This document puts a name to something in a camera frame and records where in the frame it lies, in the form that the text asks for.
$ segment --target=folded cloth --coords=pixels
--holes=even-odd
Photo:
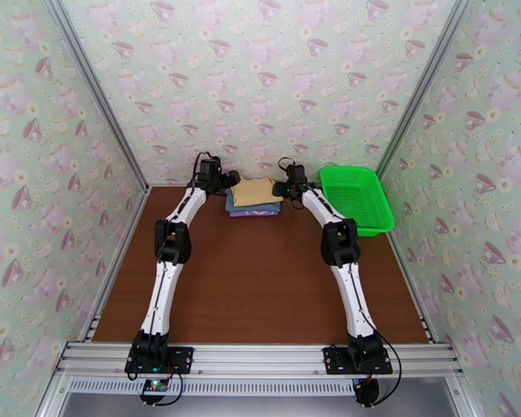
[[[272,195],[274,180],[265,177],[259,179],[241,178],[238,185],[231,187],[234,206],[253,206],[255,204],[281,202],[282,197]]]
[[[281,210],[281,203],[266,203],[266,204],[254,204],[252,206],[241,206],[236,207],[233,205],[233,194],[231,189],[228,188],[226,190],[226,210],[227,211],[275,211],[279,212]]]
[[[242,211],[231,211],[230,218],[241,218],[242,216],[275,216],[277,211],[266,211],[266,210],[242,210]]]

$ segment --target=green plastic basket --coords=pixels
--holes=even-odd
[[[334,208],[357,222],[358,235],[391,231],[394,215],[377,174],[361,166],[326,166],[320,170],[322,192]]]

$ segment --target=wall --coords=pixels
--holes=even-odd
[[[383,183],[440,340],[521,416],[521,0],[478,0]]]
[[[0,0],[0,415],[37,408],[140,188],[40,0]]]
[[[454,0],[63,0],[151,183],[376,167]]]

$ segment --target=blue cloth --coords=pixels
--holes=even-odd
[[[233,205],[233,194],[231,189],[226,190],[226,211],[280,211],[280,202],[266,203],[266,204],[254,204],[253,206],[239,206]]]

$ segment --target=wooden tabletop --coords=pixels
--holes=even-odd
[[[183,188],[154,188],[93,341],[131,342],[155,278],[154,222]],[[308,210],[230,218],[210,197],[190,225],[192,254],[179,277],[169,340],[182,343],[346,343],[338,285],[320,256],[322,230]],[[428,342],[385,235],[360,238],[370,314],[392,343]]]

